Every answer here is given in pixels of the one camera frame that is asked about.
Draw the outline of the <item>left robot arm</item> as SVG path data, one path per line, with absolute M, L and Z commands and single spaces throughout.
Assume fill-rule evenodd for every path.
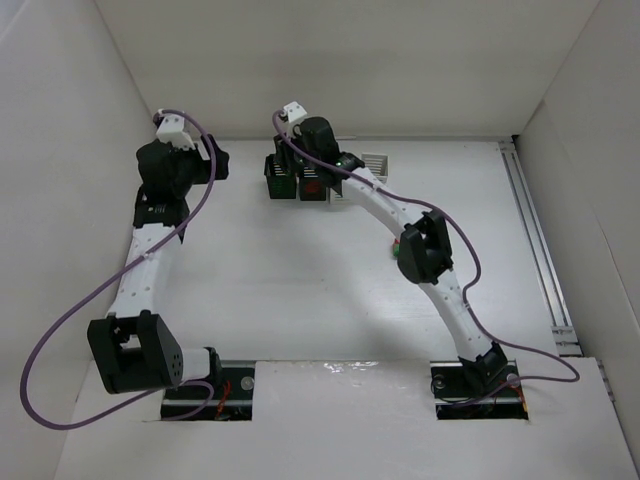
M 229 155 L 207 135 L 182 150 L 154 140 L 136 152 L 142 184 L 135 206 L 128 261 L 139 265 L 120 280 L 103 319 L 90 322 L 88 342 L 110 394 L 174 388 L 189 380 L 221 382 L 212 347 L 181 346 L 161 316 L 169 273 L 183 244 L 186 195 L 194 185 L 224 180 Z

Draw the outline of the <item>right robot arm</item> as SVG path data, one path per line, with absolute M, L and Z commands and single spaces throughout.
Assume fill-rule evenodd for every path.
M 481 396 L 498 385 L 507 359 L 473 320 L 457 280 L 447 216 L 392 193 L 358 156 L 342 151 L 323 117 L 278 111 L 275 160 L 287 172 L 312 169 L 322 184 L 359 205 L 399 242 L 401 274 L 431 300 L 451 334 L 465 380 Z

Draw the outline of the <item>black slotted bin far left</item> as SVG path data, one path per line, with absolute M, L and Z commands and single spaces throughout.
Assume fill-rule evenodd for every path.
M 264 177 L 269 198 L 272 200 L 295 199 L 297 197 L 297 178 L 288 175 L 275 161 L 275 155 L 265 158 Z

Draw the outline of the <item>black slotted bin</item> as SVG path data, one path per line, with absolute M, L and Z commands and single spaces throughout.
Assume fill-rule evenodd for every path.
M 315 171 L 304 169 L 298 175 L 298 197 L 301 201 L 327 201 L 327 187 L 321 182 Z
M 265 158 L 264 177 L 269 198 L 272 200 L 295 199 L 297 197 L 297 178 L 288 175 L 275 161 L 275 155 Z

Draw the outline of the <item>white slotted bin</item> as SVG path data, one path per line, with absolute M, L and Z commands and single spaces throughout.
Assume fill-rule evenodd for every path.
M 349 199 L 346 198 L 342 193 L 342 186 L 340 184 L 334 187 L 328 187 L 328 201 L 333 205 L 343 205 L 349 202 Z
M 389 156 L 379 153 L 363 153 L 362 160 L 372 174 L 386 184 L 389 176 Z

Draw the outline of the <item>white slotted bin far right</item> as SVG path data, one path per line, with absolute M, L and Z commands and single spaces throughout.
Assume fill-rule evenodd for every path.
M 379 153 L 363 153 L 362 160 L 372 174 L 386 184 L 389 176 L 389 156 Z

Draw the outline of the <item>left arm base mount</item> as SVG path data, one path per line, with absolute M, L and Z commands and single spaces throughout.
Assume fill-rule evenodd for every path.
M 221 379 L 209 390 L 204 386 L 180 386 L 166 390 L 161 402 L 162 420 L 236 422 L 250 421 L 253 414 L 255 386 L 254 361 L 224 361 Z

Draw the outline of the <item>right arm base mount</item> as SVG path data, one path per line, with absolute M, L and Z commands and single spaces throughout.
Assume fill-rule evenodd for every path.
M 500 373 L 485 390 L 477 390 L 471 386 L 459 362 L 433 362 L 430 372 L 430 388 L 438 420 L 529 419 L 528 407 L 519 384 L 507 386 L 489 396 L 498 386 L 519 374 L 514 362 L 509 362 L 505 372 Z

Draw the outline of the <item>aluminium rail right side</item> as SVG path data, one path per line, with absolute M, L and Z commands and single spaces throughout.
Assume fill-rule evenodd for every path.
M 549 312 L 551 332 L 560 357 L 584 355 L 534 207 L 516 146 L 511 139 L 498 143 L 515 203 L 530 245 L 536 275 Z

